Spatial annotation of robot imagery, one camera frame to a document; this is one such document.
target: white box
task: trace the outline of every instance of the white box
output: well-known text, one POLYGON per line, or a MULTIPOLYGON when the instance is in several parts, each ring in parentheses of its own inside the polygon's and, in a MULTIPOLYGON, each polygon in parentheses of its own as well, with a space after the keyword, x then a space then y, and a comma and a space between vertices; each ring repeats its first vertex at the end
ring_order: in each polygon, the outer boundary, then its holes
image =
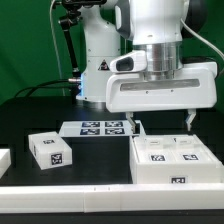
POLYGON ((197 136, 130 137, 134 184, 221 183, 223 165, 197 136))
POLYGON ((72 164, 72 150, 56 132, 29 135, 29 148, 41 170, 72 164))
POLYGON ((0 149, 0 178, 11 165, 11 156, 9 149, 0 149))

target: black table surface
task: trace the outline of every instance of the black table surface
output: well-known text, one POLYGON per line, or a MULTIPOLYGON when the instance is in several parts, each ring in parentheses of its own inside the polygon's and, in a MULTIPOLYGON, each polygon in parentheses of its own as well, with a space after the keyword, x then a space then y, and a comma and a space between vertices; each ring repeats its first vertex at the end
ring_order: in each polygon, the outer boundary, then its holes
MULTIPOLYGON (((141 112, 147 134, 189 134, 186 111, 141 112)), ((28 135, 59 131, 64 121, 125 120, 123 113, 83 108, 70 97, 15 98, 0 106, 0 148, 10 148, 12 165, 0 186, 131 184, 128 137, 65 138, 73 165, 40 170, 29 151, 28 135)), ((196 134, 224 162, 224 115, 197 111, 190 134, 196 134)), ((224 210, 117 213, 1 214, 0 223, 223 223, 224 210)))

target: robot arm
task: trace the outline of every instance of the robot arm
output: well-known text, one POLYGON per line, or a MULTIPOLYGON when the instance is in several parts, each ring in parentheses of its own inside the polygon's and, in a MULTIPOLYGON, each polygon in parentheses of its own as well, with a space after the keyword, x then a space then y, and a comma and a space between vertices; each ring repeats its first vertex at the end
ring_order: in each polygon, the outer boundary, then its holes
POLYGON ((107 84, 109 111, 127 112, 130 119, 130 113, 136 111, 187 109, 190 130, 196 108, 214 106, 216 63, 182 63, 181 20, 187 18, 192 2, 118 2, 117 30, 132 40, 134 50, 111 63, 115 74, 107 84))
POLYGON ((73 69, 69 81, 77 88, 71 92, 74 102, 79 101, 87 107, 105 109, 106 84, 112 72, 110 62, 120 55, 120 35, 115 26, 105 21, 101 9, 113 9, 118 0, 80 1, 63 0, 66 15, 60 17, 68 45, 73 69), (86 43, 86 69, 81 74, 78 68, 72 37, 69 29, 82 23, 86 43))

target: black cable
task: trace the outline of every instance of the black cable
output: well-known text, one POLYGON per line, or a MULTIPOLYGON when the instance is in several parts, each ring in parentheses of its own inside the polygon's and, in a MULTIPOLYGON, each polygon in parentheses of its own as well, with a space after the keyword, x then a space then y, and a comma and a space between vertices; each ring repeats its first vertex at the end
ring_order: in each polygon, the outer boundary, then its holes
POLYGON ((26 91, 26 90, 29 90, 29 89, 35 89, 35 91, 37 89, 69 89, 70 86, 35 86, 35 87, 27 87, 27 88, 24 88, 24 89, 21 89, 19 92, 17 92, 14 96, 14 98, 16 98, 20 93, 26 91))
POLYGON ((65 83, 68 82, 67 79, 59 79, 59 80, 53 80, 53 81, 49 81, 49 82, 44 82, 41 83, 39 85, 37 85, 36 87, 33 87, 27 94, 26 97, 29 97, 30 95, 32 95, 40 86, 49 86, 49 85, 53 85, 53 84, 57 84, 57 83, 65 83))
POLYGON ((69 52, 69 55, 70 55, 72 68, 73 69, 78 69, 78 62, 77 62, 77 59, 76 59, 76 55, 75 55, 75 51, 74 51, 73 42, 72 42, 70 32, 69 32, 69 30, 63 30, 63 31, 64 31, 64 36, 65 36, 65 39, 66 39, 66 43, 68 45, 68 52, 69 52))

